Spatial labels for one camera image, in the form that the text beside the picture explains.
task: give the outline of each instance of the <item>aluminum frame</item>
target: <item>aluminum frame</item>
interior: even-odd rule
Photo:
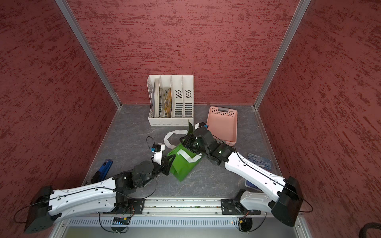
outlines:
[[[122,102],[120,101],[118,95],[116,94],[114,88],[112,87],[106,72],[103,70],[101,63],[98,61],[97,57],[95,56],[95,53],[93,49],[91,48],[89,42],[87,41],[81,27],[79,26],[73,12],[70,9],[69,4],[66,0],[55,0],[58,7],[60,8],[62,14],[64,15],[67,23],[70,25],[70,28],[73,30],[75,36],[77,37],[79,43],[81,44],[83,50],[85,51],[87,57],[91,61],[91,63],[94,66],[94,69],[98,73],[99,77],[101,78],[104,86],[106,87],[107,91],[109,92],[110,96],[112,97],[112,100],[114,101],[115,105],[120,109],[122,107]]]
[[[263,82],[263,85],[261,87],[261,90],[259,91],[258,97],[255,100],[255,103],[254,103],[255,108],[257,109],[259,108],[259,105],[261,104],[263,97],[266,94],[272,79],[274,78],[274,75],[287,51],[288,46],[291,43],[292,38],[295,35],[296,30],[298,29],[300,21],[302,20],[304,13],[306,12],[310,2],[311,0],[300,0],[298,6],[296,7],[294,16],[292,17],[291,22],[287,28],[286,34],[283,37],[282,43],[279,46],[277,55],[275,56],[275,59],[271,65],[269,73],[267,74],[266,79]]]
[[[98,158],[98,156],[101,154],[102,149],[103,149],[104,141],[105,141],[105,140],[108,138],[108,136],[110,135],[110,129],[114,126],[115,120],[119,117],[120,112],[121,112],[120,109],[117,109],[117,111],[115,112],[115,115],[114,115],[114,117],[113,117],[113,119],[112,119],[112,121],[111,121],[111,123],[110,123],[110,125],[109,125],[109,128],[107,129],[106,134],[105,134],[104,137],[103,137],[102,143],[101,143],[101,145],[99,146],[98,151],[97,151],[97,153],[95,154],[94,159],[93,159],[93,161],[92,161],[92,163],[91,163],[91,165],[90,165],[89,168],[92,168],[92,167],[93,167],[93,163],[94,163],[94,161],[95,161],[96,158]],[[93,174],[91,174],[91,171],[90,171],[90,169],[89,169],[89,170],[87,171],[87,174],[86,174],[85,179],[83,180],[81,186],[85,186],[85,185],[86,185],[86,181],[90,181],[90,178],[91,178],[92,175],[93,175]]]
[[[178,217],[181,219],[182,217],[188,218],[231,218],[235,220],[237,217],[241,217],[242,215],[222,215],[221,212],[221,199],[227,199],[223,197],[216,198],[194,198],[194,197],[150,197],[146,199],[146,203],[144,205],[143,214],[134,215],[134,217],[138,217],[139,220],[147,218],[152,219],[153,217],[167,217],[168,219],[172,219],[173,217]],[[78,217],[97,217],[99,214],[88,214],[86,216]],[[249,217],[264,217],[264,212],[260,215],[249,215]],[[267,214],[268,217],[273,217],[271,213]],[[107,218],[115,217],[112,214],[103,214],[102,220]],[[49,238],[62,238],[65,234],[66,228],[70,226],[70,220],[78,219],[76,217],[72,217],[66,220],[61,221],[56,224],[54,229],[52,230]],[[305,219],[302,216],[299,216],[295,222],[295,232],[299,238],[312,238],[309,233],[309,229]]]
[[[129,225],[122,223],[113,224],[115,216],[98,217],[99,213],[94,216],[75,217],[68,223],[68,227],[99,227],[99,223],[103,227],[188,227],[188,228],[238,228],[238,217],[150,217],[150,216],[134,216],[131,218]]]
[[[259,130],[260,130],[261,135],[263,137],[263,140],[264,140],[265,146],[267,148],[267,151],[270,154],[270,159],[271,159],[271,163],[272,163],[272,166],[273,166],[273,172],[274,172],[274,174],[282,176],[282,172],[280,171],[278,161],[275,158],[275,154],[274,154],[274,151],[272,149],[269,137],[267,136],[266,130],[264,128],[263,122],[261,120],[261,116],[259,115],[259,111],[256,108],[254,108],[254,115],[255,115],[255,118],[257,119]]]

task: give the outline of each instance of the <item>mounting plate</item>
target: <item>mounting plate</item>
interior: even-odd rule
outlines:
[[[233,199],[221,199],[221,210],[223,215],[245,215],[236,211]],[[259,210],[251,210],[248,215],[260,214],[261,211]]]
[[[134,198],[128,199],[128,203],[132,204],[132,206],[134,206],[134,209],[135,209],[134,215],[141,215],[142,214],[145,201],[146,201],[145,199],[134,199]]]

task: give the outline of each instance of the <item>wire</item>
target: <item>wire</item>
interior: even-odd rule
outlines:
[[[19,222],[19,221],[16,220],[16,215],[17,215],[20,211],[22,211],[22,210],[24,210],[24,209],[26,209],[26,208],[29,208],[29,207],[31,207],[31,206],[34,206],[34,205],[37,205],[37,204],[40,204],[40,203],[45,203],[45,202],[48,202],[48,201],[50,201],[50,200],[54,200],[54,199],[57,199],[57,198],[62,198],[62,197],[70,196],[70,195],[73,195],[73,194],[82,193],[82,192],[85,192],[85,191],[88,191],[88,190],[92,190],[92,189],[104,188],[104,189],[112,190],[112,191],[114,191],[114,192],[116,192],[116,193],[119,193],[119,194],[121,194],[121,195],[123,195],[123,196],[125,196],[125,197],[127,197],[127,198],[132,198],[132,199],[145,199],[145,198],[148,198],[149,196],[151,196],[152,194],[154,194],[154,192],[155,192],[156,189],[157,189],[157,186],[158,186],[158,181],[157,181],[157,177],[156,177],[156,187],[155,187],[155,190],[154,190],[150,195],[148,195],[148,196],[146,196],[146,197],[144,197],[144,198],[133,198],[133,197],[127,196],[127,195],[125,195],[125,194],[123,194],[123,193],[121,193],[121,192],[115,191],[115,190],[112,189],[112,188],[106,188],[106,187],[93,187],[93,188],[88,188],[88,189],[81,190],[81,191],[78,191],[78,192],[75,192],[75,193],[70,193],[70,194],[66,194],[66,195],[63,195],[63,196],[57,196],[57,197],[55,197],[55,198],[51,198],[51,199],[48,199],[48,200],[40,201],[40,202],[37,202],[37,203],[30,204],[30,205],[28,205],[28,206],[22,207],[22,208],[20,208],[20,209],[13,215],[13,221],[14,221],[15,223],[18,223],[18,224],[24,224],[24,223],[26,223],[26,221],[25,221],[25,222]]]
[[[381,230],[381,224],[376,222],[366,223],[359,232],[359,238],[367,238],[368,229],[379,229]]]
[[[106,230],[106,229],[102,226],[102,223],[101,223],[101,213],[99,212],[98,214],[99,214],[99,216],[98,216],[99,224],[101,225],[101,228],[102,228],[103,230],[107,231],[107,232],[116,233],[115,231]],[[125,231],[125,232],[119,232],[119,233],[124,234],[124,233],[127,232],[127,230],[128,230],[128,227],[126,227],[126,231]]]
[[[237,149],[235,148],[235,146],[234,146],[234,149],[235,149],[235,152],[237,153],[239,159],[240,159],[245,165],[249,166],[249,168],[251,168],[251,169],[257,171],[257,172],[260,173],[261,175],[263,175],[263,176],[265,176],[266,178],[270,179],[270,180],[273,181],[274,183],[277,183],[277,184],[279,184],[280,186],[282,186],[283,188],[286,188],[286,189],[290,190],[292,193],[294,193],[294,194],[295,194],[296,196],[298,196],[300,199],[302,199],[303,201],[305,201],[306,203],[308,203],[308,205],[311,207],[311,210],[310,210],[310,211],[299,211],[299,212],[309,213],[309,212],[313,212],[313,211],[314,211],[314,207],[313,207],[308,201],[306,201],[304,198],[300,197],[296,192],[292,191],[291,189],[289,189],[288,187],[284,186],[283,184],[278,183],[277,181],[273,180],[272,178],[270,178],[269,176],[265,175],[264,173],[262,173],[262,172],[256,170],[255,168],[251,167],[249,164],[247,164],[247,163],[241,158],[241,156],[240,156],[240,154],[238,153],[238,151],[237,151]]]
[[[257,226],[257,228],[255,228],[254,230],[249,230],[248,232],[253,232],[253,231],[255,231],[256,229],[258,229],[259,227],[261,227],[261,225],[263,224],[264,220],[266,220],[266,217],[267,217],[267,212],[266,212],[266,215],[264,216],[264,219],[263,219],[263,221],[261,222],[261,224],[259,224],[259,226]]]
[[[76,194],[76,193],[81,193],[81,192],[84,192],[84,191],[87,191],[87,190],[91,190],[91,189],[94,189],[94,188],[89,188],[89,189],[86,189],[86,190],[82,190],[82,191],[78,191],[78,192],[75,192],[75,193],[66,194],[66,195],[63,195],[63,196],[57,196],[57,197],[55,197],[55,198],[51,198],[51,199],[48,199],[48,200],[40,201],[40,202],[37,202],[37,203],[30,204],[30,205],[28,205],[28,206],[22,207],[22,208],[20,208],[20,209],[13,215],[13,221],[14,221],[15,223],[18,223],[18,224],[24,224],[24,223],[26,223],[26,221],[25,221],[25,222],[19,222],[19,221],[16,221],[16,215],[17,215],[20,211],[22,211],[22,210],[24,210],[24,209],[26,209],[26,208],[28,208],[28,207],[31,207],[31,206],[34,206],[34,205],[37,205],[37,204],[40,204],[40,203],[45,203],[45,202],[48,202],[48,201],[50,201],[50,200],[54,200],[54,199],[56,199],[56,198],[62,198],[62,197],[66,197],[66,196],[69,196],[69,195]]]
[[[302,200],[305,201],[311,207],[311,210],[309,210],[309,211],[299,211],[299,212],[304,212],[304,213],[313,212],[314,211],[314,207],[307,200],[305,200],[304,198],[302,198]]]
[[[249,211],[247,211],[246,215],[244,215],[244,217],[241,217],[239,220],[243,220],[243,219],[245,219],[244,222],[246,222],[246,216],[247,216],[247,214],[249,214]]]
[[[156,144],[156,142],[152,137],[147,136],[147,138],[146,138],[147,146],[148,146],[149,150],[151,150],[152,147],[148,145],[148,138],[151,138],[154,141],[154,144]]]
[[[143,197],[143,198],[133,198],[133,197],[127,196],[127,195],[125,195],[125,194],[123,194],[123,193],[121,193],[121,192],[118,192],[118,191],[116,191],[116,190],[114,190],[114,189],[112,189],[112,188],[105,188],[105,187],[96,187],[96,188],[104,188],[104,189],[112,190],[112,191],[114,191],[114,192],[116,192],[116,193],[119,193],[119,194],[121,194],[121,195],[123,195],[123,196],[125,196],[125,197],[127,197],[127,198],[132,198],[132,199],[145,199],[145,198],[148,198],[149,196],[151,196],[152,194],[154,194],[154,192],[155,192],[156,189],[157,189],[157,184],[158,184],[158,182],[157,182],[157,176],[156,176],[156,188],[155,188],[155,190],[154,190],[150,195],[148,195],[148,196],[146,196],[146,197]]]
[[[128,211],[130,212],[130,206],[128,206],[125,210],[124,210],[124,212],[122,212],[122,216],[127,212],[127,209],[128,209]]]
[[[219,139],[222,143],[224,143],[225,145],[227,145],[227,146],[229,146],[228,144],[226,144],[223,140],[221,140],[220,138],[218,138],[217,136],[215,136],[215,135],[213,135],[212,134],[212,136],[214,136],[215,138],[217,138],[217,139]]]
[[[131,215],[131,210],[130,210],[130,219],[134,216],[134,214],[135,214],[135,208],[134,208],[134,205],[132,205],[131,204],[131,206],[132,206],[132,215]]]

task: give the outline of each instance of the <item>black motor housing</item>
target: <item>black motor housing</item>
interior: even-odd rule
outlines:
[[[296,178],[288,177],[278,201],[269,202],[271,213],[287,226],[293,227],[303,203],[302,190]]]
[[[53,194],[51,186],[42,187],[32,200],[32,204],[37,203],[29,208],[28,217],[25,224],[25,234],[31,234],[48,229],[54,221],[61,216],[61,213],[50,216],[49,199]]]
[[[235,150],[225,143],[218,143],[205,123],[199,123],[199,126],[192,133],[193,126],[189,123],[188,134],[180,138],[182,145],[193,153],[206,155],[215,165],[220,165],[222,161],[228,162],[228,157]]]

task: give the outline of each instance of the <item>basket handle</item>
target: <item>basket handle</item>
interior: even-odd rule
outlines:
[[[219,112],[229,112],[229,108],[218,107],[218,111],[219,111]]]

